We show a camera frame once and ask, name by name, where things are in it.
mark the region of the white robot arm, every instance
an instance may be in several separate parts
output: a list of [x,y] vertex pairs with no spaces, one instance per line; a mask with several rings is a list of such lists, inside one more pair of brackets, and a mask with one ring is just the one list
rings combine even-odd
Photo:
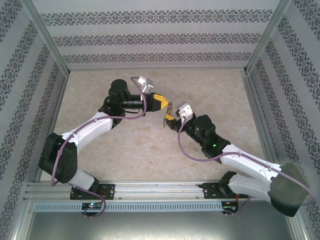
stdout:
[[[149,92],[153,88],[150,79],[140,77],[138,82],[142,84],[144,92],[141,91],[141,94],[145,102],[141,94],[130,94],[124,80],[113,81],[109,89],[109,96],[91,119],[62,135],[52,133],[47,137],[39,167],[50,175],[54,175],[59,182],[90,191],[97,196],[99,181],[78,168],[79,152],[99,135],[110,131],[122,119],[126,119],[126,109],[144,109],[144,113],[155,112],[169,104],[165,97]],[[306,182],[294,165],[287,163],[282,166],[242,151],[216,134],[216,126],[207,115],[196,117],[187,103],[179,108],[176,115],[179,117],[178,120],[166,114],[165,123],[178,133],[179,146],[187,157],[195,161],[206,162],[205,159],[189,156],[183,150],[180,143],[181,132],[185,132],[197,142],[209,160],[216,160],[220,164],[234,167],[251,176],[246,177],[235,172],[227,172],[220,180],[220,193],[226,197],[235,196],[235,194],[256,197],[270,202],[279,212],[287,216],[292,217],[296,214],[308,192],[305,187]]]

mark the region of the purple cable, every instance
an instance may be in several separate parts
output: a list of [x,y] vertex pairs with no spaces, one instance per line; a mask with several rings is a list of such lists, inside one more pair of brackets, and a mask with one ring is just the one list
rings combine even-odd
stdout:
[[[178,131],[178,144],[179,144],[179,148],[181,150],[181,152],[186,156],[188,157],[189,159],[193,160],[193,161],[197,161],[197,162],[210,162],[210,161],[217,161],[217,159],[221,158],[221,157],[224,157],[224,156],[230,156],[230,155],[237,155],[237,156],[240,156],[240,153],[239,152],[225,152],[225,153],[222,153],[218,156],[215,156],[215,157],[212,157],[212,158],[209,158],[209,159],[198,159],[198,158],[195,158],[193,156],[190,156],[188,153],[186,153],[186,151],[183,149],[182,145],[181,145],[181,140],[180,140],[180,137],[181,137],[181,132],[182,132],[182,129],[184,128],[185,124],[187,123],[187,118],[184,116],[184,121],[183,121],[183,124],[181,125],[179,131]],[[307,203],[303,203],[302,206],[309,206],[313,203],[316,202],[316,197],[315,195],[313,194],[313,192],[307,187],[305,186],[304,184],[302,184],[301,182],[299,182],[298,180],[294,179],[293,177],[279,171],[278,169],[275,169],[273,167],[270,167],[268,166],[267,164],[264,164],[263,162],[260,162],[254,158],[252,158],[251,156],[248,156],[246,154],[243,154],[241,153],[241,156],[245,157],[246,159],[249,159],[251,161],[253,161],[254,163],[256,164],[259,164],[261,166],[263,166],[264,168],[267,168],[269,169],[270,171],[273,171],[273,172],[276,172],[277,174],[280,174],[282,175],[283,177],[291,180],[292,182],[294,182],[295,184],[298,184],[300,187],[302,187],[304,190],[306,190],[308,192],[308,194],[310,195],[311,197],[311,200]]]
[[[59,163],[59,160],[60,160],[60,156],[62,155],[62,152],[63,152],[66,144],[67,144],[67,143],[69,142],[69,140],[72,139],[80,130],[82,130],[83,128],[85,128],[85,127],[88,126],[89,124],[92,124],[92,123],[94,123],[94,122],[96,122],[96,121],[99,121],[99,120],[102,120],[102,119],[127,119],[127,120],[133,120],[133,119],[139,119],[139,118],[141,118],[141,117],[143,117],[143,116],[145,115],[145,113],[146,113],[146,111],[147,111],[147,101],[146,101],[146,97],[145,97],[144,93],[142,92],[142,90],[140,89],[138,83],[135,81],[135,80],[139,79],[139,77],[137,77],[137,76],[132,76],[130,79],[133,81],[134,85],[138,88],[138,90],[139,90],[139,92],[140,92],[140,94],[141,94],[141,96],[142,96],[142,99],[143,99],[143,111],[142,111],[142,113],[141,113],[140,115],[138,115],[138,116],[133,116],[133,117],[127,117],[127,116],[102,116],[102,117],[98,117],[98,118],[96,118],[96,119],[93,119],[93,120],[91,120],[91,121],[86,122],[85,124],[83,124],[82,126],[80,126],[77,130],[75,130],[75,131],[73,132],[73,134],[71,134],[71,135],[64,141],[64,143],[61,145],[61,147],[60,147],[60,149],[59,149],[59,151],[58,151],[58,154],[57,154],[57,156],[56,156],[56,158],[55,158],[55,162],[54,162],[52,174],[51,174],[51,186],[55,186],[55,185],[59,182],[59,181],[56,181],[56,182],[55,182],[55,176],[56,176],[56,172],[57,172],[57,168],[58,168],[58,163]],[[102,200],[102,202],[103,202],[103,209],[102,209],[100,212],[98,212],[96,215],[91,216],[91,217],[90,217],[91,219],[99,216],[100,214],[102,214],[102,213],[104,212],[104,210],[106,209],[106,204],[107,204],[107,203],[106,203],[105,199],[104,199],[101,195],[96,194],[96,193],[94,193],[94,192],[91,192],[91,191],[89,191],[89,190],[85,190],[85,189],[83,189],[83,188],[81,188],[81,187],[79,187],[79,186],[75,186],[75,185],[72,185],[72,186],[75,187],[75,188],[77,188],[77,189],[79,189],[79,190],[81,190],[81,191],[84,191],[84,192],[86,192],[86,193],[89,193],[89,194],[91,194],[91,195],[94,195],[94,196],[96,196],[96,197],[98,197],[98,198],[100,198],[100,199]],[[86,211],[87,211],[87,209],[84,210],[84,213],[83,213],[83,214],[84,214],[84,217],[87,217]]]
[[249,197],[245,200],[244,204],[238,209],[238,211],[232,212],[232,211],[223,209],[223,212],[226,212],[226,213],[228,213],[228,214],[233,214],[233,215],[234,215],[234,214],[238,214],[238,213],[240,213],[240,212],[248,205],[248,203],[249,203],[249,201],[250,201],[251,198],[252,198],[252,196],[249,196]]

